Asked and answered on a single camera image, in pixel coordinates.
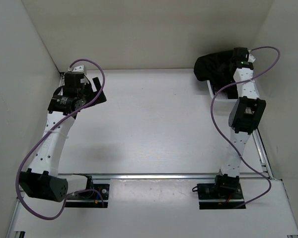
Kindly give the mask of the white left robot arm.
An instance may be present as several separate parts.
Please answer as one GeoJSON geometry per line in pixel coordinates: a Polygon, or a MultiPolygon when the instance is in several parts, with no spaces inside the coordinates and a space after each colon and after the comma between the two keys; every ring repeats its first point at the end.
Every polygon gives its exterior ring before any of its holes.
{"type": "Polygon", "coordinates": [[[87,79],[83,64],[71,66],[63,74],[63,84],[54,91],[48,106],[43,133],[46,139],[34,150],[34,158],[26,171],[19,174],[19,185],[29,197],[61,202],[74,191],[82,198],[93,195],[94,186],[87,175],[60,178],[59,162],[77,110],[106,102],[100,89],[97,77],[87,79]]]}

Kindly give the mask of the black shorts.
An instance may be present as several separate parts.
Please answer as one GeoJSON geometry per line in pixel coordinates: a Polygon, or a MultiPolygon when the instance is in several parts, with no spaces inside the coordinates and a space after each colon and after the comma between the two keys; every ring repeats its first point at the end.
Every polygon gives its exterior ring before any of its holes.
{"type": "Polygon", "coordinates": [[[234,83],[229,71],[233,50],[208,54],[199,57],[194,65],[194,75],[198,81],[210,81],[214,93],[234,83]]]}

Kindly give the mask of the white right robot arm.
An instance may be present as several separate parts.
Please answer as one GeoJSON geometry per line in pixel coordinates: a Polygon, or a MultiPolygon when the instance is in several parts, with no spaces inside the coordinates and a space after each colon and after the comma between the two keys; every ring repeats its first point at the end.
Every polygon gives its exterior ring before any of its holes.
{"type": "Polygon", "coordinates": [[[215,178],[213,192],[218,198],[232,198],[239,189],[241,156],[248,139],[258,128],[266,107],[251,80],[253,63],[247,48],[235,48],[229,63],[229,72],[237,83],[238,99],[229,115],[230,143],[226,158],[215,178]]]}

